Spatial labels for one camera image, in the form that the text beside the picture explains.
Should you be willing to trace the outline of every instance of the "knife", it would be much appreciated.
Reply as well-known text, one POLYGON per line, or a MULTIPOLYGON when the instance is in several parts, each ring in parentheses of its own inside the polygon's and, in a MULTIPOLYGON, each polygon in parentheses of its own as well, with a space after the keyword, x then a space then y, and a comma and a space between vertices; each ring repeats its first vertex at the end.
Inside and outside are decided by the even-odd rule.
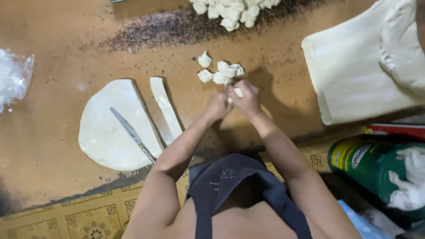
POLYGON ((115 117, 121 123, 121 125, 125 128, 125 130, 127 130, 127 132, 130 134, 130 136, 133 138, 133 140, 139 146, 139 148, 141 148, 143 153, 146 154, 146 156, 149 158, 149 160, 152 162, 152 164, 154 164, 156 159, 154 159, 152 157, 152 154, 150 154, 149 151, 146 149, 146 147, 143 145, 142 139, 139 137, 136 130, 113 107, 110 107, 109 109, 112 111, 112 113, 115 115, 115 117))

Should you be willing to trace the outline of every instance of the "person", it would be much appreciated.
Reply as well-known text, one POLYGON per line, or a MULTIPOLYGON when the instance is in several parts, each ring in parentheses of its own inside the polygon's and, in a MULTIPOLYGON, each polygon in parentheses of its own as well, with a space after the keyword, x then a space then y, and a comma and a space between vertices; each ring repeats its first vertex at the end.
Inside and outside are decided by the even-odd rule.
POLYGON ((234 87, 212 93, 204 112, 158 158, 123 238, 361 238, 320 175, 261 110, 259 90, 246 80, 234 87), (180 208, 176 181, 206 129, 233 107, 258 131, 293 201, 264 163, 231 154, 194 177, 190 171, 187 200, 180 208))

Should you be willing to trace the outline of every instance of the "knife handle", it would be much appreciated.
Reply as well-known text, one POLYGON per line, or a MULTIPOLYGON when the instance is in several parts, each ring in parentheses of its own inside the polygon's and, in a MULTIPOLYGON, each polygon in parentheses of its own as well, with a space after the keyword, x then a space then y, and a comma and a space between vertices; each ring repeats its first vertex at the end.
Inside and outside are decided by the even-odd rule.
POLYGON ((143 151, 143 153, 149 158, 149 160, 152 162, 152 164, 155 163, 155 160, 153 159, 152 155, 149 153, 147 149, 143 146, 143 144, 139 144, 139 148, 143 151))

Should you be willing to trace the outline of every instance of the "plastic bag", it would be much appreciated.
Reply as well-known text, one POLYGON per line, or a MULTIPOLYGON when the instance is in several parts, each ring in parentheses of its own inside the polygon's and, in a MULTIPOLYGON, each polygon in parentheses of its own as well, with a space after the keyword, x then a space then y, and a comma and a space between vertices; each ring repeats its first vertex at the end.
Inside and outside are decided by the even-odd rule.
POLYGON ((34 55, 25 58, 0 49, 0 113, 13 99, 22 100, 31 80, 34 55))

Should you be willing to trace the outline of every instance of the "green bucket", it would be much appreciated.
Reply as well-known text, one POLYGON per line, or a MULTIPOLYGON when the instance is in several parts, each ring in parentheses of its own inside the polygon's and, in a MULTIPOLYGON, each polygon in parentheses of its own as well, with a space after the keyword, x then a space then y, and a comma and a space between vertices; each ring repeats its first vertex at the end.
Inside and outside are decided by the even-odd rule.
MULTIPOLYGON (((398 189, 390 182, 388 171, 394 171, 400 179, 406 180, 404 160, 397 160, 396 154, 398 150, 414 146, 425 148, 423 143, 396 145, 360 138, 343 139, 331 146, 328 164, 332 172, 348 176, 388 205, 391 193, 398 189)), ((387 209, 414 221, 425 219, 425 207, 414 211, 387 209)))

